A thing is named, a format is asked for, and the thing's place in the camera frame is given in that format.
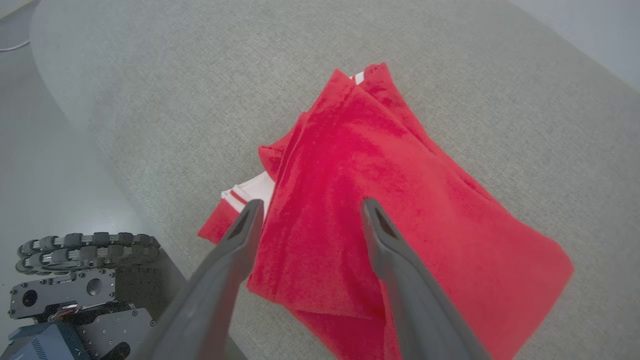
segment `gray carpet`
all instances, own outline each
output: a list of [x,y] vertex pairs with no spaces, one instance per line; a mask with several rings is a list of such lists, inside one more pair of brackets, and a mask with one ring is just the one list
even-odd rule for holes
[[[220,191],[262,171],[334,68],[386,61],[430,136],[576,273],[519,359],[640,354],[640,96],[504,1],[44,1],[36,64],[189,275]],[[242,290],[250,359],[331,355]]]

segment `white floor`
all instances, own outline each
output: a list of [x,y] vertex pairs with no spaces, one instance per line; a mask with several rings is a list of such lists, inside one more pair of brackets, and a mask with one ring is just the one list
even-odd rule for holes
[[[0,22],[0,47],[27,39],[30,13],[16,15],[9,24]],[[151,234],[54,102],[29,46],[0,53],[0,231],[0,354],[9,333],[33,323],[6,314],[9,290],[40,278],[15,271],[19,245],[67,233]],[[184,282],[166,262],[171,269],[163,268],[163,276]]]

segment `white cable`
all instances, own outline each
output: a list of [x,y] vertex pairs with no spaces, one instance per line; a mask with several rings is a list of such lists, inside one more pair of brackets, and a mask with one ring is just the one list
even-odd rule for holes
[[30,40],[27,40],[27,41],[23,42],[22,44],[16,45],[14,47],[9,47],[7,49],[0,49],[0,53],[6,53],[8,51],[18,50],[21,47],[25,47],[25,46],[29,45],[29,43],[30,43]]

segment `folded red towel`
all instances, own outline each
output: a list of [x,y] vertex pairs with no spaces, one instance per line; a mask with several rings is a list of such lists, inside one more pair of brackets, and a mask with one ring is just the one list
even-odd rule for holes
[[[516,354],[573,272],[556,242],[512,217],[429,139],[384,63],[360,85],[336,70],[259,154],[275,188],[247,286],[340,359],[400,358],[367,256],[364,197],[379,200],[495,359]],[[225,226],[212,216],[200,234],[216,242],[211,229]]]

